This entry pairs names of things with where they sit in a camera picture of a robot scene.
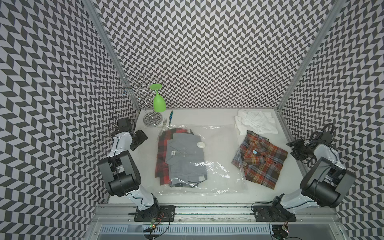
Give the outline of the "red black buffalo plaid shirt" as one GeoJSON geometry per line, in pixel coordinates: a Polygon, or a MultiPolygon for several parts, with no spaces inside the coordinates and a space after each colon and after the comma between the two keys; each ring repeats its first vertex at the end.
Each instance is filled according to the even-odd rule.
{"type": "Polygon", "coordinates": [[[158,140],[158,153],[157,153],[157,162],[155,169],[155,178],[159,178],[160,185],[169,184],[169,166],[166,163],[166,154],[167,154],[167,142],[174,138],[174,134],[192,134],[191,130],[175,128],[171,130],[164,131],[158,140]]]}

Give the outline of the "white shirt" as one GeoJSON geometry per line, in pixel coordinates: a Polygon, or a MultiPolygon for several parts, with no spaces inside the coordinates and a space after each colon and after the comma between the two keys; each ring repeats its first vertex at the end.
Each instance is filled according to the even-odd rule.
{"type": "Polygon", "coordinates": [[[252,131],[258,135],[278,134],[276,121],[270,112],[238,110],[235,126],[240,135],[252,131]]]}

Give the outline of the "clear plastic vacuum bag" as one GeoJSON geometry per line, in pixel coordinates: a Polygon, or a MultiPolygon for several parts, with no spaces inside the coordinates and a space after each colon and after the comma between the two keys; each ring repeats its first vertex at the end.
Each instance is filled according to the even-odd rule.
{"type": "Polygon", "coordinates": [[[244,172],[232,164],[236,153],[239,153],[239,143],[234,128],[231,126],[202,126],[202,125],[173,125],[162,127],[158,131],[155,143],[156,152],[152,156],[154,163],[153,177],[147,186],[157,195],[223,195],[237,194],[246,190],[244,172]],[[158,153],[158,140],[160,135],[175,128],[191,130],[193,135],[201,137],[206,144],[203,148],[208,179],[197,188],[170,187],[160,185],[159,178],[155,178],[155,169],[158,153]]]}

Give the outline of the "grey shirt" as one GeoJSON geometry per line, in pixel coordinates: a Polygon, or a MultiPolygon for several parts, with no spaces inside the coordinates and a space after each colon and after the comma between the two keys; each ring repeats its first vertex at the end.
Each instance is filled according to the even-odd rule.
{"type": "Polygon", "coordinates": [[[197,188],[208,179],[201,137],[175,133],[167,141],[165,162],[169,168],[170,187],[197,188]]]}

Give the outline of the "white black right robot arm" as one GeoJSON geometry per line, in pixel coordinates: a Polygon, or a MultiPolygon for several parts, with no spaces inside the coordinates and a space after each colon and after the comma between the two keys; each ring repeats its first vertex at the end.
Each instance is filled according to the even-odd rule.
{"type": "Polygon", "coordinates": [[[299,188],[275,197],[271,208],[293,213],[308,207],[337,207],[357,179],[356,174],[341,163],[337,150],[323,140],[308,143],[295,140],[287,146],[292,148],[291,155],[296,160],[314,158],[316,163],[303,177],[299,188]]]}

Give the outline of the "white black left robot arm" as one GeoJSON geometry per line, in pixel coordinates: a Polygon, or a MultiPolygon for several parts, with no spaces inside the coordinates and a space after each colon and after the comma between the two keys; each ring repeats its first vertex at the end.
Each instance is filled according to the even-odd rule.
{"type": "Polygon", "coordinates": [[[113,136],[110,153],[98,162],[106,189],[110,196],[126,197],[139,211],[155,206],[155,197],[142,186],[141,175],[130,153],[134,142],[129,132],[113,136]]]}

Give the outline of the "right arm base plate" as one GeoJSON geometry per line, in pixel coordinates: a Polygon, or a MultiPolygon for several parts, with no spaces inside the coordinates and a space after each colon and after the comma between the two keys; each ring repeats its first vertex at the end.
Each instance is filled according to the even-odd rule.
{"type": "Polygon", "coordinates": [[[296,216],[281,206],[253,206],[257,222],[296,222],[296,216]]]}

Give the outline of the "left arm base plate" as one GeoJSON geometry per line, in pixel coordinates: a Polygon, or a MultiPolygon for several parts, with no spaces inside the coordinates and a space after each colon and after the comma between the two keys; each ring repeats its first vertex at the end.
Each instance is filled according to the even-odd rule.
{"type": "Polygon", "coordinates": [[[173,222],[175,219],[176,206],[162,205],[152,206],[147,210],[136,209],[135,222],[150,222],[152,219],[162,219],[162,222],[173,222]]]}

